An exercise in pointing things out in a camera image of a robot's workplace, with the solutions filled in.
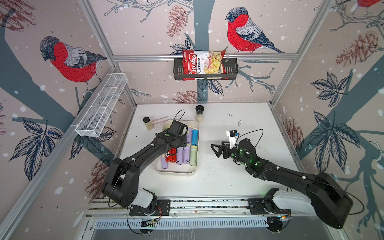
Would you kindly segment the purple flashlight across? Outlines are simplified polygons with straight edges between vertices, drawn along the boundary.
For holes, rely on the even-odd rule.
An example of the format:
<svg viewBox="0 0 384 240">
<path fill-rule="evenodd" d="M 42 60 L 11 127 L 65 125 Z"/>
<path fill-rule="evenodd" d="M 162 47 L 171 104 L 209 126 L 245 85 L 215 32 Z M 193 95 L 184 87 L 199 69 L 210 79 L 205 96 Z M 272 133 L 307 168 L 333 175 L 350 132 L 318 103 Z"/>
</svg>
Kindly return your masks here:
<svg viewBox="0 0 384 240">
<path fill-rule="evenodd" d="M 177 148 L 177 162 L 178 165 L 184 163 L 184 148 Z"/>
</svg>

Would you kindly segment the tall purple flashlight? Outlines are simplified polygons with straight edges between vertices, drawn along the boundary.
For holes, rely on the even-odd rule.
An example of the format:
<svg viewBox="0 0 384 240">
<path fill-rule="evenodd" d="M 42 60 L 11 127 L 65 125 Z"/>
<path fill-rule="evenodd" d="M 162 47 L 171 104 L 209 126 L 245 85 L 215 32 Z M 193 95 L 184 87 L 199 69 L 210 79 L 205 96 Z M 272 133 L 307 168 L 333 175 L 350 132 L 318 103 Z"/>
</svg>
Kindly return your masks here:
<svg viewBox="0 0 384 240">
<path fill-rule="evenodd" d="M 190 164 L 190 155 L 191 155 L 191 145 L 187 145 L 183 148 L 183 161 L 184 164 L 189 165 Z"/>
</svg>

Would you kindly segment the blue flashlight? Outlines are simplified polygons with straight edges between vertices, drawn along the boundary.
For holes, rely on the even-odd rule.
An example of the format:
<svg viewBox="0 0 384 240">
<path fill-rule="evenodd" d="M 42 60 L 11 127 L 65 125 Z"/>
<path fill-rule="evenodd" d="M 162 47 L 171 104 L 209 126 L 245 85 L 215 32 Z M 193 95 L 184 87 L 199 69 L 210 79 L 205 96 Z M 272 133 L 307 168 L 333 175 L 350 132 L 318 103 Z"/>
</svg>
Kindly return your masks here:
<svg viewBox="0 0 384 240">
<path fill-rule="evenodd" d="M 197 146 L 199 140 L 199 130 L 197 128 L 192 129 L 192 145 Z"/>
</svg>

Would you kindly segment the green flashlight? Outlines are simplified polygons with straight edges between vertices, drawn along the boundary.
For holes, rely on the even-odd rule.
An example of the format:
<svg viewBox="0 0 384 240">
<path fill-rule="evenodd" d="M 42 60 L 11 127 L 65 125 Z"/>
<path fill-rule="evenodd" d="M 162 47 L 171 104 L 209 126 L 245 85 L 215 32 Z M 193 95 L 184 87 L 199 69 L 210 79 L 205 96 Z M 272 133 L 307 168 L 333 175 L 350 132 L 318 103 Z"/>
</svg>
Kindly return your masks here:
<svg viewBox="0 0 384 240">
<path fill-rule="evenodd" d="M 197 146 L 191 146 L 191 152 L 190 152 L 190 165 L 191 166 L 197 165 L 197 153 L 198 153 L 198 147 Z"/>
</svg>

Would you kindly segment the red flashlight with white logo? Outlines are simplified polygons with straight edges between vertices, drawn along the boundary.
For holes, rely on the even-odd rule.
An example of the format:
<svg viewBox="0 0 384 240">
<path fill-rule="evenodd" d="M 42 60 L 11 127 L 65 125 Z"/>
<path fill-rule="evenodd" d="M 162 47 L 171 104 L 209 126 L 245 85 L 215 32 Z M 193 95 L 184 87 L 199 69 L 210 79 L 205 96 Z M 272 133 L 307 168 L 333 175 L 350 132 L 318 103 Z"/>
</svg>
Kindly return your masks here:
<svg viewBox="0 0 384 240">
<path fill-rule="evenodd" d="M 170 154 L 169 153 L 166 153 L 166 155 L 165 155 L 165 157 L 166 157 L 166 162 L 172 162 L 172 156 L 170 156 Z"/>
</svg>

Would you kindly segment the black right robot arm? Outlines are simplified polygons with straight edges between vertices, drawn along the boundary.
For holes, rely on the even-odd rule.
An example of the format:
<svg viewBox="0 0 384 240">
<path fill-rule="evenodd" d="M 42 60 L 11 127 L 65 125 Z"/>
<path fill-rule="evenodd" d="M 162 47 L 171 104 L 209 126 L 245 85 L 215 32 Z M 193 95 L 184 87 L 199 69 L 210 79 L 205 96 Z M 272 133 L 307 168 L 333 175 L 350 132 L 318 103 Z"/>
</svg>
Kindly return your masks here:
<svg viewBox="0 0 384 240">
<path fill-rule="evenodd" d="M 304 174 L 280 167 L 260 158 L 249 139 L 240 141 L 234 148 L 230 147 L 229 142 L 212 144 L 211 148 L 218 158 L 231 158 L 244 164 L 246 172 L 252 177 L 279 183 L 309 197 L 320 220 L 332 228 L 343 228 L 353 200 L 329 174 Z"/>
</svg>

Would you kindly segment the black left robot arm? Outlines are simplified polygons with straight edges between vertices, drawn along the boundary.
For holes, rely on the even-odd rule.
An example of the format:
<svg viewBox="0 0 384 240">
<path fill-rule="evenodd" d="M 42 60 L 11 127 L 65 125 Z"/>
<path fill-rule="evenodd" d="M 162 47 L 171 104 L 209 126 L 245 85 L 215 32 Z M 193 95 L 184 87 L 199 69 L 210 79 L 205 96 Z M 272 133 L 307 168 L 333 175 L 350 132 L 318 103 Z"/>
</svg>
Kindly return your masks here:
<svg viewBox="0 0 384 240">
<path fill-rule="evenodd" d="M 101 186 L 102 193 L 123 208 L 132 204 L 139 192 L 142 171 L 160 155 L 175 148 L 187 146 L 188 126 L 172 121 L 171 126 L 156 134 L 143 149 L 125 159 L 116 158 L 110 166 Z"/>
</svg>

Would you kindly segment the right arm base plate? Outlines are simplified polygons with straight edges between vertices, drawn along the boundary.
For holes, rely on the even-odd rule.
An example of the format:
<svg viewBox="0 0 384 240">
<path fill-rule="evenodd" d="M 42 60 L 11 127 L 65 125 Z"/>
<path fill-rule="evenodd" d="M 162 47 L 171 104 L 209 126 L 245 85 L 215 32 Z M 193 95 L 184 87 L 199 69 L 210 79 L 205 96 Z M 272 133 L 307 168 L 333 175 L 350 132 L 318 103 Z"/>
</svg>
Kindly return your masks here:
<svg viewBox="0 0 384 240">
<path fill-rule="evenodd" d="M 248 209 L 251 215 L 290 215 L 290 210 L 283 210 L 277 207 L 272 200 L 248 199 Z"/>
</svg>

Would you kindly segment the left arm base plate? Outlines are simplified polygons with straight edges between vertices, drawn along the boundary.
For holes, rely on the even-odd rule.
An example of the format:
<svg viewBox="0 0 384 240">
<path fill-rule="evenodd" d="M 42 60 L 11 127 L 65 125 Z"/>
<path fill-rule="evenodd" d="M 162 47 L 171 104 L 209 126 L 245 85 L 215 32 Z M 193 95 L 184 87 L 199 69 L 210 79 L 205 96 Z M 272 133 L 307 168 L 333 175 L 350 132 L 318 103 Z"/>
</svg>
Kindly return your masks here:
<svg viewBox="0 0 384 240">
<path fill-rule="evenodd" d="M 144 208 L 139 205 L 132 205 L 129 208 L 130 217 L 160 217 L 170 214 L 170 200 L 153 200 L 148 207 Z"/>
</svg>

